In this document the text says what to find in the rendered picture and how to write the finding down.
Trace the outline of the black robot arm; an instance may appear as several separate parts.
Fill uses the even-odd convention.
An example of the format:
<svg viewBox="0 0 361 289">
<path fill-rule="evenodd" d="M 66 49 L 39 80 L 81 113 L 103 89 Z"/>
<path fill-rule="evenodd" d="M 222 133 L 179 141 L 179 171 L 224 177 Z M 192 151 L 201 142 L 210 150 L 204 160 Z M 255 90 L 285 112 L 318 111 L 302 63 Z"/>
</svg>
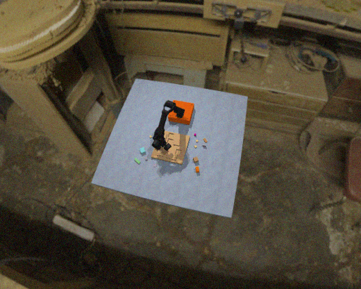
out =
<svg viewBox="0 0 361 289">
<path fill-rule="evenodd" d="M 165 110 L 165 107 L 171 108 L 171 109 Z M 173 110 L 174 110 L 174 111 L 173 111 Z M 164 126 L 165 126 L 165 122 L 166 122 L 167 116 L 168 116 L 168 114 L 169 114 L 171 111 L 173 111 L 174 113 L 177 113 L 177 114 L 176 114 L 176 117 L 182 118 L 183 115 L 184 115 L 185 109 L 176 106 L 176 104 L 175 104 L 174 102 L 172 102 L 172 101 L 167 100 L 167 101 L 165 102 L 165 104 L 163 105 L 163 109 L 162 109 L 162 114 L 161 114 L 161 118 L 160 118 L 159 125 L 158 125 L 158 127 L 156 128 L 156 130 L 155 130 L 155 132 L 154 132 L 154 135 L 153 135 L 153 137 L 155 138 L 155 140 L 153 141 L 152 146 L 153 146 L 155 149 L 157 149 L 157 150 L 160 150 L 161 145 L 162 145 L 162 144 L 161 144 L 161 141 L 164 140 L 164 134 L 165 134 Z"/>
</svg>

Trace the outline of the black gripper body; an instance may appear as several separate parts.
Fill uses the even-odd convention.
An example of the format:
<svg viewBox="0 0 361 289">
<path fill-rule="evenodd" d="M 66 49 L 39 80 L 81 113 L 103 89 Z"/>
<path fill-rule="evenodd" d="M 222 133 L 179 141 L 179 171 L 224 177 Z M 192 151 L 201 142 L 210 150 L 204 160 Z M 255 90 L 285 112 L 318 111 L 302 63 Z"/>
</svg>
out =
<svg viewBox="0 0 361 289">
<path fill-rule="evenodd" d="M 166 141 L 166 140 L 165 140 L 165 138 L 164 138 L 164 140 L 161 141 L 161 144 L 162 144 L 162 146 L 164 146 L 164 149 L 165 149 L 166 151 L 168 151 L 168 150 L 171 148 L 171 145 L 170 145 L 169 143 L 166 143 L 165 141 Z"/>
</svg>

